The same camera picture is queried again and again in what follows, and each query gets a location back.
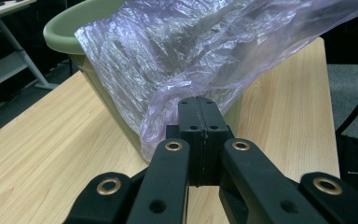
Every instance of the bin rim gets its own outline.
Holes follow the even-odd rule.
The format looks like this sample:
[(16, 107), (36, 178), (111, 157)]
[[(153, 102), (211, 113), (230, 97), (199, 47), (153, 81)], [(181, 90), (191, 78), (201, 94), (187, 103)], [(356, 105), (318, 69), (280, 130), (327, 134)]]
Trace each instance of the bin rim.
[(75, 37), (75, 31), (80, 27), (75, 28), (73, 36), (58, 35), (55, 33), (54, 28), (60, 25), (65, 16), (71, 12), (75, 13), (79, 7), (82, 7), (87, 3), (88, 1), (84, 1), (73, 7), (67, 8), (65, 11), (55, 16), (46, 24), (45, 28), (43, 29), (43, 37), (45, 38), (46, 44), (49, 48), (66, 54), (85, 54), (80, 46), (80, 43)]

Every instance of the white shelf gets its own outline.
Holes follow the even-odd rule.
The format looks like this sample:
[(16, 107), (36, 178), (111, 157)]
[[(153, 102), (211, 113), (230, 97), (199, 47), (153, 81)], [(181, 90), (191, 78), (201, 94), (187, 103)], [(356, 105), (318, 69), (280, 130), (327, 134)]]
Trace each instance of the white shelf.
[(14, 0), (5, 1), (5, 4), (0, 6), (0, 18), (11, 14), (15, 11), (21, 10), (25, 7), (28, 7), (30, 4), (36, 2), (36, 0), (23, 0), (20, 2), (16, 2)]
[(22, 61), (17, 52), (13, 52), (0, 60), (0, 83), (13, 77), (27, 65)]

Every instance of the screw hole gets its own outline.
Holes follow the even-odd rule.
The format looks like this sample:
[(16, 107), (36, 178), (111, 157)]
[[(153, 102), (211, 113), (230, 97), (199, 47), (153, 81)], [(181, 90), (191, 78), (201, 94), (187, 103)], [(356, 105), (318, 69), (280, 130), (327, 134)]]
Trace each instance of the screw hole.
[(117, 177), (107, 178), (97, 186), (97, 192), (101, 195), (111, 195), (116, 193), (121, 187), (121, 182)]
[(251, 148), (251, 146), (247, 143), (244, 142), (234, 142), (232, 144), (232, 146), (237, 149), (237, 150), (241, 150), (241, 151), (245, 151)]
[(281, 202), (281, 208), (287, 212), (287, 213), (290, 213), (290, 214), (297, 214), (298, 213), (298, 207), (295, 203), (292, 203), (290, 201), (283, 201)]
[(342, 187), (331, 179), (324, 177), (316, 177), (313, 179), (313, 185), (316, 189), (330, 194), (330, 195), (339, 195), (342, 193)]
[(165, 144), (165, 148), (168, 149), (169, 151), (177, 151), (182, 149), (182, 144), (179, 142), (169, 142), (167, 144)]
[(162, 200), (155, 200), (149, 204), (149, 209), (153, 213), (162, 213), (167, 208), (167, 204)]

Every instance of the purple plastic bag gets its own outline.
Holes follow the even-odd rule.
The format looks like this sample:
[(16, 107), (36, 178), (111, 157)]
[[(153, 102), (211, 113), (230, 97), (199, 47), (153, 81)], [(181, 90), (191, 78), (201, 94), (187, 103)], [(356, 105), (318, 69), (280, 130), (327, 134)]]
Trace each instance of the purple plastic bag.
[(224, 114), (260, 74), (357, 16), (358, 0), (135, 0), (76, 38), (150, 161), (181, 99)]

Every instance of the table surface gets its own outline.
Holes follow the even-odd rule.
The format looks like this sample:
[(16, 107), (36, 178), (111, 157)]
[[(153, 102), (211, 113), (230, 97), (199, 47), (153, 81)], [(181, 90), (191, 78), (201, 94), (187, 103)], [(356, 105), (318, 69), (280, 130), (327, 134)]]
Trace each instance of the table surface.
[[(339, 175), (322, 39), (246, 90), (238, 137), (295, 181)], [(77, 73), (0, 130), (0, 223), (61, 223), (93, 177), (145, 167)], [(188, 203), (188, 223), (227, 223), (218, 187), (190, 188)]]
[(36, 0), (22, 0), (20, 2), (16, 2), (15, 0), (6, 1), (4, 5), (0, 6), (0, 17), (13, 13), (16, 10), (20, 10), (23, 7), (27, 7), (34, 2), (36, 2)]

